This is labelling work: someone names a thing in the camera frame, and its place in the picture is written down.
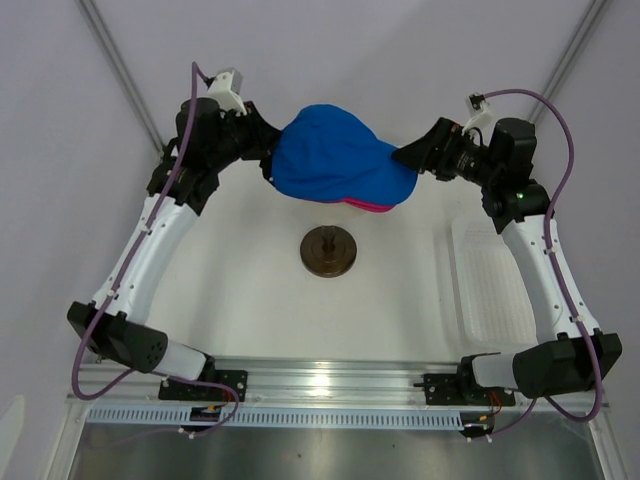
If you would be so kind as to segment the blue cap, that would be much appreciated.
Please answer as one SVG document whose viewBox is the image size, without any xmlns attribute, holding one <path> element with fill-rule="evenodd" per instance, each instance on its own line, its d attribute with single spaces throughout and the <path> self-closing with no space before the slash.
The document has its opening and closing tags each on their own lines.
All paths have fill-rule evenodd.
<svg viewBox="0 0 640 480">
<path fill-rule="evenodd" d="M 417 173 L 395 162 L 396 147 L 378 139 L 355 115 L 337 106 L 303 108 L 282 130 L 266 179 L 280 193 L 308 200 L 335 187 L 409 185 Z"/>
<path fill-rule="evenodd" d="M 307 199 L 318 202 L 355 201 L 376 206 L 395 206 L 404 202 L 413 193 L 414 187 L 414 184 L 399 186 L 395 184 L 347 185 L 346 187 L 335 187 L 309 193 Z"/>
</svg>

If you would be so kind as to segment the magenta baseball cap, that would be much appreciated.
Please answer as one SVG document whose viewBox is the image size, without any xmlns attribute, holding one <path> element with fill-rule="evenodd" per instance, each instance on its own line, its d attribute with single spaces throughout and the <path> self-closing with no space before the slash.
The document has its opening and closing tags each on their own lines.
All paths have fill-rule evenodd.
<svg viewBox="0 0 640 480">
<path fill-rule="evenodd" d="M 381 205 L 353 198 L 345 198 L 343 203 L 370 213 L 386 213 L 394 208 L 394 205 Z"/>
</svg>

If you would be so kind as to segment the brown wooden round stand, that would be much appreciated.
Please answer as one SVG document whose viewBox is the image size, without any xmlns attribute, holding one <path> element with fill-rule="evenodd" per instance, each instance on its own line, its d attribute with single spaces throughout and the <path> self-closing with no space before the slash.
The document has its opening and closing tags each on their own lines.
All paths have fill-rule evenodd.
<svg viewBox="0 0 640 480">
<path fill-rule="evenodd" d="M 304 267 L 321 278 L 336 278 L 347 273 L 357 257 L 354 237 L 335 225 L 322 225 L 306 233 L 300 244 Z"/>
</svg>

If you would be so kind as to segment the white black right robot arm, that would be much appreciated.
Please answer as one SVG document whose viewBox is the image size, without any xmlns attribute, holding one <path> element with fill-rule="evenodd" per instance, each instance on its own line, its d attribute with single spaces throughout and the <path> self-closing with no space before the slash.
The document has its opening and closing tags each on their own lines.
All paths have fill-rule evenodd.
<svg viewBox="0 0 640 480">
<path fill-rule="evenodd" d="M 530 177 L 536 145 L 535 127 L 525 120 L 499 120 L 489 143 L 479 145 L 461 125 L 441 118 L 392 155 L 419 174 L 440 181 L 461 177 L 480 187 L 483 209 L 515 259 L 529 297 L 536 345 L 463 358 L 455 388 L 469 404 L 481 402 L 492 387 L 529 399 L 585 391 L 601 397 L 603 380 L 622 353 L 619 336 L 603 332 L 581 302 L 548 193 Z"/>
</svg>

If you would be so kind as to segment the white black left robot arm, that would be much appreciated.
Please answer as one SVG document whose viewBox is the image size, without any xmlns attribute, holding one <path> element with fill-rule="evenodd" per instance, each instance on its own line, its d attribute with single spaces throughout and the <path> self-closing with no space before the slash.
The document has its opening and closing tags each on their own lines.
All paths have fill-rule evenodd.
<svg viewBox="0 0 640 480">
<path fill-rule="evenodd" d="M 140 218 L 107 280 L 87 303 L 73 303 L 67 320 L 90 351 L 130 371 L 181 378 L 194 400 L 209 398 L 216 376 L 208 355 L 172 341 L 147 321 L 156 289 L 185 234 L 237 160 L 268 168 L 281 135 L 252 102 L 226 106 L 201 97 L 182 104 L 176 136 L 146 187 Z"/>
</svg>

